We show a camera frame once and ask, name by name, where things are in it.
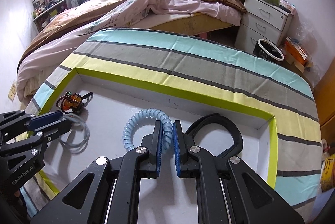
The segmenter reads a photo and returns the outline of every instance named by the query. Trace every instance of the trash can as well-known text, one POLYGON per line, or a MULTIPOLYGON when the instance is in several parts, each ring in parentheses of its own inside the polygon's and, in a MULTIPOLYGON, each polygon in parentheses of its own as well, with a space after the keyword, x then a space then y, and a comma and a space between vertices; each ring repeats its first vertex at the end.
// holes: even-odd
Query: trash can
POLYGON ((276 64, 281 64, 284 60, 284 55, 280 49, 275 44, 263 39, 258 40, 252 53, 276 64))

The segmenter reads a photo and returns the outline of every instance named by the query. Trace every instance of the drawer handle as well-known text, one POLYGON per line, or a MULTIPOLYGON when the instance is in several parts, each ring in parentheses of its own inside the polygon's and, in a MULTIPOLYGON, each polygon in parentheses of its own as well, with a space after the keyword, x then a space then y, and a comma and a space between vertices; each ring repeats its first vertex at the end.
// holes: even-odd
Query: drawer handle
POLYGON ((263 11, 263 12, 266 12, 266 13, 268 13, 269 15, 270 15, 270 13, 269 12, 267 12, 266 10, 263 10, 263 9, 261 9, 261 8, 259 8, 261 11, 263 11))
POLYGON ((257 40, 255 40, 253 37, 250 37, 252 41, 255 41, 256 43, 258 42, 257 40))
POLYGON ((266 30, 266 27, 261 26, 259 23, 255 22, 255 24, 256 24, 257 26, 260 26, 261 28, 264 28, 264 30, 266 30))

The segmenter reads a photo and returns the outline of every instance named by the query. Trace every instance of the blue coiled cord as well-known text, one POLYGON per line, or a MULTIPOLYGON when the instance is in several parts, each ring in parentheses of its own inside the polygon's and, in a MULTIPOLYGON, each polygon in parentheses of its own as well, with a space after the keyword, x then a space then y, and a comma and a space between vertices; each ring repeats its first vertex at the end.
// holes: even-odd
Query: blue coiled cord
POLYGON ((173 135, 172 135, 172 123, 171 123, 169 116, 167 116, 165 112, 161 110, 145 109, 145 110, 140 110, 135 115, 133 115, 131 119, 128 120, 128 123, 126 123, 126 126, 124 127, 122 142, 125 145, 125 149, 127 150, 127 152, 135 148, 133 141, 131 140, 133 128, 138 123, 138 121, 144 118, 147 118, 147 117, 154 117, 162 121, 164 150, 167 150, 169 146, 171 145, 173 135))

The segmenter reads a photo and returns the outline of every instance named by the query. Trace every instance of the floor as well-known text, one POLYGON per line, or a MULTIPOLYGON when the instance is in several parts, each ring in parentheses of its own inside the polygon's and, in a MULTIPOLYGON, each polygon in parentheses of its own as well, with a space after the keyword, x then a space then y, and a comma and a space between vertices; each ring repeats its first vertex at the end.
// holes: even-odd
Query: floor
POLYGON ((238 27, 233 26, 225 29, 208 32, 207 39, 234 48, 238 27))

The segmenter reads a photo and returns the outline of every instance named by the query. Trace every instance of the wall outlet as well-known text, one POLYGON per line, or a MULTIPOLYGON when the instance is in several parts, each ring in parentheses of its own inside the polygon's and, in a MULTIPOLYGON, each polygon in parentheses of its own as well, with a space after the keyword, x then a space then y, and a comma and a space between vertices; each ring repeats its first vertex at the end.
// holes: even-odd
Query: wall outlet
POLYGON ((16 82, 14 81, 8 93, 8 97, 11 101, 14 101, 15 94, 16 94, 16 82))

